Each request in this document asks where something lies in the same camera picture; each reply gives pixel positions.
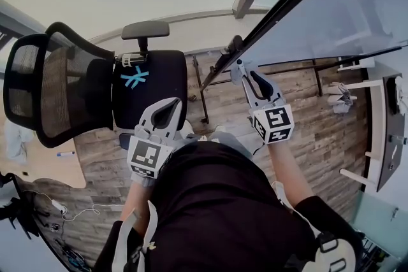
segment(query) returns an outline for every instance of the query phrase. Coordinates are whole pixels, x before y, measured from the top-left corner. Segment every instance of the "person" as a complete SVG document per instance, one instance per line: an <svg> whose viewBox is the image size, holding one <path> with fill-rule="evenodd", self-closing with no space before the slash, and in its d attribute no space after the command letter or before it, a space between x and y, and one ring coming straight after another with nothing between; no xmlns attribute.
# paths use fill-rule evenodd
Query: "person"
<svg viewBox="0 0 408 272"><path fill-rule="evenodd" d="M193 131L187 121L186 130ZM127 236L124 271L143 271L138 261L149 224L148 200L158 221L144 271L301 271L301 262L314 261L319 243L300 215L348 241L357 260L361 256L361 238L314 195L287 141L269 144L268 150L276 179L300 215L281 204L251 153L223 126L207 141L198 140L193 134L182 140L154 186L132 183L93 271L112 271L119 231L132 211L140 218Z"/></svg>

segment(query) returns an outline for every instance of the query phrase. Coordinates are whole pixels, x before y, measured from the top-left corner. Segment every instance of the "desk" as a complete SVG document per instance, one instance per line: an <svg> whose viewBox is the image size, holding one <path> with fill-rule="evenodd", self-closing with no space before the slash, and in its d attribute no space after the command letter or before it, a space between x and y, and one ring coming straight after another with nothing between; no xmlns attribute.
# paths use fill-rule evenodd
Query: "desk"
<svg viewBox="0 0 408 272"><path fill-rule="evenodd" d="M401 74L387 76L382 80L365 81L349 84L349 90L370 87L372 106L372 143L371 151L365 155L370 157L367 178L341 169L340 173L363 183L368 192L378 192L391 178L400 165L402 145L396 146L388 142L389 135L404 135L405 117L400 113L393 114L388 106L388 91L386 83L390 78Z"/></svg>
<svg viewBox="0 0 408 272"><path fill-rule="evenodd" d="M33 182L40 178L54 179L73 188L84 188L86 181L82 173L77 151L73 140L59 147L46 148L37 137L25 144L27 162L19 164L6 156L6 139L4 137L3 93L0 92L0 171L3 175L13 173L25 182ZM75 151L68 157L57 157L58 152Z"/></svg>

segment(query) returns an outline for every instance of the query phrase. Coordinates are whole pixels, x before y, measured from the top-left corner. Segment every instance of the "chair backrest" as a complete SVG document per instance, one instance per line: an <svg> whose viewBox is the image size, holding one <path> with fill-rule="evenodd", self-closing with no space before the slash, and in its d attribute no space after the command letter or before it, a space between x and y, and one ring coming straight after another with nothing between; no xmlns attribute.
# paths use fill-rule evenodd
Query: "chair backrest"
<svg viewBox="0 0 408 272"><path fill-rule="evenodd" d="M18 39L4 75L6 116L35 130L46 147L112 129L113 57L60 22Z"/></svg>

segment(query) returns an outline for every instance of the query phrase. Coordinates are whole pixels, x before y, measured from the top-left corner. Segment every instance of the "office chair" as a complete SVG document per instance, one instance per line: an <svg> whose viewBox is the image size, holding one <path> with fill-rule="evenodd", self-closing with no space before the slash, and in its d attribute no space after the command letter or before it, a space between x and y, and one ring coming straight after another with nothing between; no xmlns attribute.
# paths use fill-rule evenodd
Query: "office chair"
<svg viewBox="0 0 408 272"><path fill-rule="evenodd" d="M52 148L83 132L113 129L112 111L117 127L134 129L148 106L178 97L183 104L180 130L187 112L184 54L147 49L148 38L169 33L166 22L126 26L122 39L137 39L140 46L139 52L126 55L131 67L123 66L121 55L93 45L60 22L44 34L18 39L4 74L7 118L35 130L41 143ZM136 83L130 77L139 71L144 74Z"/></svg>

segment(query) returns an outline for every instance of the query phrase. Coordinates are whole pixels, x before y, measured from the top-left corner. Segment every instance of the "chair seat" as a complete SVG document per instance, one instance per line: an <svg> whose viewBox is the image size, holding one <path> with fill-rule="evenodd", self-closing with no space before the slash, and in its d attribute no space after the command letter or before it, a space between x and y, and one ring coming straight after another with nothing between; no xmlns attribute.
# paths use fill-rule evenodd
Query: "chair seat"
<svg viewBox="0 0 408 272"><path fill-rule="evenodd" d="M135 67L115 65L112 85L113 116L116 126L134 129L144 110L168 97L178 97L183 104L177 130L183 127L187 113L187 68L184 54L176 50L149 51L147 61L139 65L142 73L149 72L145 82L133 81L125 86L127 79L121 75L137 74Z"/></svg>

